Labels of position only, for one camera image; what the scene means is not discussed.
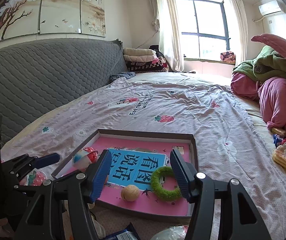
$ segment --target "white folded blanket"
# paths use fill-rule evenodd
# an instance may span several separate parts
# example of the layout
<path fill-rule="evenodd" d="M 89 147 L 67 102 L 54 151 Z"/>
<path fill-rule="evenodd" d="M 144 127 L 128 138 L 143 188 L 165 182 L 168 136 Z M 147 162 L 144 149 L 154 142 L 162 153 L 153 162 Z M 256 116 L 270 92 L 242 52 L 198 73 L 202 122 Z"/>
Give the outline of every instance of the white folded blanket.
<path fill-rule="evenodd" d="M 123 49 L 124 55 L 129 56 L 145 56 L 145 55 L 155 55 L 156 51 L 152 49 L 131 49 L 131 48 L 125 48 Z"/>
<path fill-rule="evenodd" d="M 144 55 L 144 56 L 124 55 L 124 59 L 126 61 L 131 61 L 131 62 L 150 62 L 150 61 L 157 59 L 157 56 L 156 55 Z"/>

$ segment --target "white curtain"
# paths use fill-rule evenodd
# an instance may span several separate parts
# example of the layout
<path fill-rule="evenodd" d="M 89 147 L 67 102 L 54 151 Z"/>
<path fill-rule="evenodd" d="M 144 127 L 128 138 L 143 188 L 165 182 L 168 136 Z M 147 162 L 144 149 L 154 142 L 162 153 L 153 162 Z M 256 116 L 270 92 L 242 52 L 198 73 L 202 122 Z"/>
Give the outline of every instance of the white curtain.
<path fill-rule="evenodd" d="M 157 7 L 160 21 L 160 51 L 173 71 L 183 71 L 184 58 L 181 52 L 176 0 L 157 0 Z"/>
<path fill-rule="evenodd" d="M 152 22 L 153 27 L 156 31 L 160 30 L 160 23 L 159 23 L 159 11 L 157 8 L 157 0 L 150 0 L 150 4 L 153 10 L 154 20 Z"/>
<path fill-rule="evenodd" d="M 246 60 L 247 43 L 249 38 L 248 26 L 243 0 L 230 0 L 232 8 L 235 12 L 236 20 L 238 23 L 239 35 L 238 45 L 233 50 L 236 54 L 236 63 L 238 66 L 242 61 Z"/>

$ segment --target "green blanket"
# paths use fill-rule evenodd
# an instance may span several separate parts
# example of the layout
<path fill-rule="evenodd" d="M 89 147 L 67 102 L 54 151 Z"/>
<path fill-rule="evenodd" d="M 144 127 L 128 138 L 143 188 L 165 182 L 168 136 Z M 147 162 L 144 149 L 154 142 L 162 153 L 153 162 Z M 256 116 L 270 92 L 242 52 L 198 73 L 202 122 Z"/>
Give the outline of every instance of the green blanket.
<path fill-rule="evenodd" d="M 235 66 L 232 73 L 237 72 L 261 83 L 272 77 L 286 78 L 286 59 L 270 46 L 264 46 L 255 59 L 243 61 Z"/>

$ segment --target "gray quilted headboard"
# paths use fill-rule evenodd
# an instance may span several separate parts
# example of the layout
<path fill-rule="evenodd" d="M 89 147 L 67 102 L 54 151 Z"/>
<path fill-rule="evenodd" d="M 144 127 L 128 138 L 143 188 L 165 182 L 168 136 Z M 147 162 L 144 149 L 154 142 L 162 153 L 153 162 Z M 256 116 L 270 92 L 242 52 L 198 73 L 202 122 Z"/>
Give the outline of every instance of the gray quilted headboard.
<path fill-rule="evenodd" d="M 50 39 L 0 49 L 2 141 L 127 71 L 118 40 Z"/>

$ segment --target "air conditioner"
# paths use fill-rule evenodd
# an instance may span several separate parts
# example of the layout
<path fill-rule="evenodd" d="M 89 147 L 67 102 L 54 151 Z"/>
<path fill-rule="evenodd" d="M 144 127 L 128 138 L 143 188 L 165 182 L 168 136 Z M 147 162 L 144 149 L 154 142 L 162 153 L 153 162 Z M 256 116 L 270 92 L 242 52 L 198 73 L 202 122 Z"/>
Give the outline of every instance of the air conditioner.
<path fill-rule="evenodd" d="M 277 0 L 260 5 L 259 9 L 261 14 L 265 17 L 285 13 L 282 9 L 282 5 Z"/>

